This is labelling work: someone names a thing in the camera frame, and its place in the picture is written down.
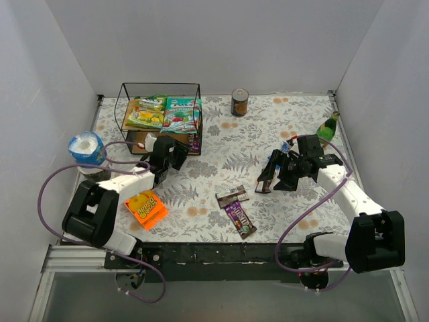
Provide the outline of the brown candy bag barcode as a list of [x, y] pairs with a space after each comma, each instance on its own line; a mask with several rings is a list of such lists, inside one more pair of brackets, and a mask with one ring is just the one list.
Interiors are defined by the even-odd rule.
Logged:
[[270, 194], [271, 193], [271, 186], [272, 180], [264, 180], [264, 181], [257, 181], [257, 186], [255, 187], [255, 193], [258, 194]]

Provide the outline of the purple M&M candy bag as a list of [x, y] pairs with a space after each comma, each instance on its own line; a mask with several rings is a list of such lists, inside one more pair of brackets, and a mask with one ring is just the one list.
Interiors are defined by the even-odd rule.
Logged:
[[198, 133], [189, 133], [187, 136], [187, 143], [191, 153], [200, 153], [200, 138]]

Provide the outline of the teal red candy bag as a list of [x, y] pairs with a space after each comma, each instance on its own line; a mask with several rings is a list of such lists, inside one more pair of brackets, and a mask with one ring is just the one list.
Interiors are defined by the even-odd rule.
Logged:
[[161, 133], [197, 133], [201, 99], [168, 97]]

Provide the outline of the green yellow candy bag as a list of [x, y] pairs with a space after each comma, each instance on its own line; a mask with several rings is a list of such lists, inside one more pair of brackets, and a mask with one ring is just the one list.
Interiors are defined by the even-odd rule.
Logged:
[[125, 125], [161, 129], [164, 124], [167, 100], [168, 97], [165, 95], [137, 96], [131, 99], [128, 104], [129, 113], [125, 117]]

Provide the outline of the brown M&M candy bag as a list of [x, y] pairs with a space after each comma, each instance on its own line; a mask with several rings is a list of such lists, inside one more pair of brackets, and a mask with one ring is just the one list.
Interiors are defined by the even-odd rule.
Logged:
[[246, 239], [257, 231], [256, 226], [252, 224], [239, 201], [234, 201], [230, 205], [227, 205], [225, 212], [233, 222], [241, 239]]

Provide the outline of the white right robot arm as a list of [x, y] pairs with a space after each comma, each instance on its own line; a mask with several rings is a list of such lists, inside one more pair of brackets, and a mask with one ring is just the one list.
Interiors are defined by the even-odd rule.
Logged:
[[[405, 221], [398, 211], [388, 211], [368, 197], [350, 179], [352, 169], [344, 156], [325, 154], [315, 134], [298, 136], [297, 151], [274, 150], [257, 181], [261, 193], [296, 191], [301, 178], [311, 178], [327, 191], [327, 196], [309, 209], [313, 212], [333, 199], [346, 215], [351, 227], [347, 235], [333, 232], [313, 233], [303, 243], [305, 260], [322, 263], [345, 261], [356, 273], [383, 270], [404, 265]], [[274, 178], [278, 183], [271, 188]]]

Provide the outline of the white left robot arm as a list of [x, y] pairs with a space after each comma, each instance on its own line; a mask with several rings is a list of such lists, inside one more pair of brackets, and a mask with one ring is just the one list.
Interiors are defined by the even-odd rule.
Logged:
[[137, 238], [115, 227], [119, 204], [164, 181], [169, 169], [179, 170], [190, 150], [170, 136], [148, 139], [145, 145], [149, 152], [130, 174], [79, 184], [63, 219], [63, 231], [95, 248], [126, 256], [134, 251]]

